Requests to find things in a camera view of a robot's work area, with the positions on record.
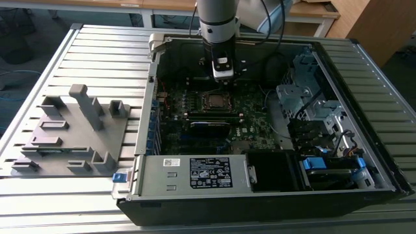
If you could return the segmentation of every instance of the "white cable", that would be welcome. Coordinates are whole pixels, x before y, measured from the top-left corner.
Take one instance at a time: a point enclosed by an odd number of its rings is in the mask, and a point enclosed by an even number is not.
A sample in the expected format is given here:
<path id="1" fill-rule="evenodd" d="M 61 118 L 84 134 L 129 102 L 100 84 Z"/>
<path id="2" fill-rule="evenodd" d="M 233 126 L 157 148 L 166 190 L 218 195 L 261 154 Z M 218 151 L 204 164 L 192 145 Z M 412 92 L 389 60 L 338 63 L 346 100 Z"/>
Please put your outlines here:
<path id="1" fill-rule="evenodd" d="M 32 70 L 16 70 L 16 71 L 9 71 L 9 72 L 5 72 L 5 73 L 1 73 L 0 76 L 2 76 L 5 74 L 9 74 L 9 73 L 36 73 L 37 75 L 41 75 L 40 72 L 36 72 L 36 71 L 32 71 Z"/>

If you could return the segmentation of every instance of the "aluminum table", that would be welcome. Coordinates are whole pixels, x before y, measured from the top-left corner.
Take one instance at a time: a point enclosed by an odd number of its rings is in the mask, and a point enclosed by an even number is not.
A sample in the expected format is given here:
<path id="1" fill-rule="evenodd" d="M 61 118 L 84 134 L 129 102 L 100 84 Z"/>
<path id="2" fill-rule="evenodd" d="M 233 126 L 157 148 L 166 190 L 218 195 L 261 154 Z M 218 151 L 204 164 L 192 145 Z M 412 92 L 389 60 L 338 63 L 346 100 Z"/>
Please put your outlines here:
<path id="1" fill-rule="evenodd" d="M 118 168 L 130 167 L 153 32 L 186 30 L 73 25 L 0 140 L 0 174 L 30 137 L 44 95 L 68 97 L 73 83 L 88 85 L 100 103 L 117 98 L 132 106 Z M 412 185 L 416 184 L 416 115 L 358 44 L 346 39 L 317 40 L 338 69 L 380 138 Z M 197 226 L 137 227 L 116 207 L 110 178 L 0 179 L 0 233 L 352 233 L 410 232 L 416 229 L 416 195 L 366 207 L 342 217 Z"/>

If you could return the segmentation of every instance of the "robotic end effector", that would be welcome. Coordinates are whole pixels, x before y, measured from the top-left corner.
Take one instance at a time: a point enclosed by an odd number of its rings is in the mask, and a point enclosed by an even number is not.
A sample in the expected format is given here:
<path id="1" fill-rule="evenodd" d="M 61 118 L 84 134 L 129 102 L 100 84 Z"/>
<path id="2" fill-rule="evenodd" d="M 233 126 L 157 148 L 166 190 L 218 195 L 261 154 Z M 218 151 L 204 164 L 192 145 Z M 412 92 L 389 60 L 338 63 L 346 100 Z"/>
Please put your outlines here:
<path id="1" fill-rule="evenodd" d="M 257 32 L 266 34 L 270 28 L 273 33 L 284 23 L 281 2 L 288 12 L 292 0 L 197 0 L 205 64 L 216 81 L 233 79 L 238 67 L 234 59 L 236 16 Z"/>

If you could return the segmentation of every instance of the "cable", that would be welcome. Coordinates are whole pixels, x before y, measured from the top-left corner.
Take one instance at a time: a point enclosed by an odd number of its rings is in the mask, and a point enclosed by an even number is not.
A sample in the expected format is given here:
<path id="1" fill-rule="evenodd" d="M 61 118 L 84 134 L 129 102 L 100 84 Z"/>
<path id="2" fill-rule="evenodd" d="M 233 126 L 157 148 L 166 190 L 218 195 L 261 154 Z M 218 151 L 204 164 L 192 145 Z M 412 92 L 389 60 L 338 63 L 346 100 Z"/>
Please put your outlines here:
<path id="1" fill-rule="evenodd" d="M 268 32 L 266 32 L 266 36 L 265 38 L 257 42 L 254 45 L 261 45 L 262 43 L 266 42 L 268 38 L 270 37 L 270 32 L 272 32 L 272 20 L 270 20 L 270 15 L 268 14 L 268 10 L 266 10 L 266 6 L 265 6 L 265 3 L 264 3 L 264 0 L 260 0 L 261 1 L 261 4 L 262 4 L 262 7 L 264 7 L 264 11 L 265 11 L 265 15 L 266 15 L 266 21 L 268 21 Z"/>
<path id="2" fill-rule="evenodd" d="M 265 95 L 265 92 L 264 92 L 264 90 L 261 89 L 261 86 L 260 86 L 260 85 L 258 85 L 258 88 L 260 88 L 260 90 L 261 90 L 262 94 Z"/>
<path id="3" fill-rule="evenodd" d="M 264 99 L 264 106 L 262 106 L 262 108 L 265 108 L 266 97 L 268 97 L 268 94 L 269 94 L 272 91 L 273 91 L 273 90 L 269 90 L 269 91 L 266 92 L 266 94 L 265 94 L 265 99 Z"/>
<path id="4" fill-rule="evenodd" d="M 305 103 L 305 105 L 300 108 L 300 110 L 296 112 L 296 115 L 294 115 L 294 119 L 297 119 L 300 113 L 308 108 L 308 106 L 312 104 L 312 102 L 314 102 L 314 100 L 317 99 L 318 95 L 322 93 L 321 90 L 318 90 L 316 92 L 316 94 L 312 96 L 310 100 Z"/>
<path id="5" fill-rule="evenodd" d="M 32 70 L 16 70 L 16 71 L 4 70 L 4 71 L 5 71 L 5 73 L 1 73 L 0 76 L 6 75 L 9 73 L 36 73 L 37 75 L 41 75 L 40 72 L 36 72 L 36 71 L 32 71 Z"/>
<path id="6" fill-rule="evenodd" d="M 192 29 L 192 23 L 193 23 L 193 18 L 194 18 L 194 13 L 196 13 L 196 3 L 194 3 L 194 9 L 193 9 L 193 13 L 192 13 L 192 18 L 190 18 L 190 23 L 189 23 L 189 35 L 190 35 L 190 29 Z"/>
<path id="7" fill-rule="evenodd" d="M 358 145 L 356 143 L 356 141 L 353 140 L 352 136 L 349 137 L 350 142 L 353 143 L 353 146 L 350 147 L 350 149 L 346 151 L 344 156 L 349 156 L 349 154 L 357 149 Z"/>
<path id="8" fill-rule="evenodd" d="M 348 130 L 348 129 L 345 129 L 344 132 L 341 132 L 340 135 L 338 135 L 338 138 L 337 138 L 337 141 L 336 141 L 336 144 L 334 144 L 334 148 L 333 148 L 332 157 L 334 157 L 334 156 L 337 155 L 337 150 L 338 150 L 340 141 L 341 141 L 341 139 L 342 139 L 342 137 L 344 137 L 344 135 L 345 135 L 346 133 L 352 133 L 352 131 Z"/>
<path id="9" fill-rule="evenodd" d="M 184 22 L 186 21 L 186 19 L 189 18 L 189 16 L 186 16 L 181 22 L 181 24 L 184 24 Z"/>
<path id="10" fill-rule="evenodd" d="M 276 129 L 273 128 L 273 126 L 272 126 L 270 124 L 269 124 L 269 126 L 270 126 L 270 129 L 273 130 L 273 132 L 274 132 L 278 136 L 281 136 L 281 137 L 285 138 L 285 139 L 293 140 L 293 139 L 289 138 L 288 136 L 281 135 L 281 134 L 276 131 Z"/>
<path id="11" fill-rule="evenodd" d="M 281 20 L 282 20 L 282 24 L 281 24 L 281 32 L 280 32 L 280 37 L 278 37 L 278 42 L 277 45 L 274 47 L 274 50 L 272 51 L 272 53 L 262 57 L 261 59 L 258 59 L 257 61 L 252 62 L 252 63 L 246 63 L 244 66 L 241 66 L 238 72 L 241 72 L 244 69 L 246 69 L 248 67 L 256 65 L 257 63 L 260 63 L 261 61 L 264 61 L 265 59 L 268 59 L 270 56 L 273 56 L 273 54 L 277 52 L 278 48 L 280 48 L 280 44 L 281 44 L 281 40 L 284 37 L 284 32 L 285 32 L 285 20 L 286 20 L 286 14 L 285 14 L 285 4 L 284 4 L 284 0 L 280 0 L 280 8 L 281 8 Z"/>
<path id="12" fill-rule="evenodd" d="M 8 99 L 8 98 L 0 97 L 0 100 L 2 100 L 2 101 L 22 101 L 22 100 L 25 100 L 25 98 L 22 98 L 22 99 Z"/>

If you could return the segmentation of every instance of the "warning label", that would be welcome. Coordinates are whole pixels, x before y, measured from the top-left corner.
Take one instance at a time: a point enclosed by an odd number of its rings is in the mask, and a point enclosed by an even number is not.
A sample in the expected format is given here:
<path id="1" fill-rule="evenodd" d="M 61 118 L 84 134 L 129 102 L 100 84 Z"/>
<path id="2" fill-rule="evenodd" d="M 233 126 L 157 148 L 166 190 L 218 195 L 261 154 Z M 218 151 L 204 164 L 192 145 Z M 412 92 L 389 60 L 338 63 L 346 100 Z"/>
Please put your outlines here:
<path id="1" fill-rule="evenodd" d="M 189 159 L 190 187 L 193 189 L 232 188 L 232 170 L 228 157 Z"/>

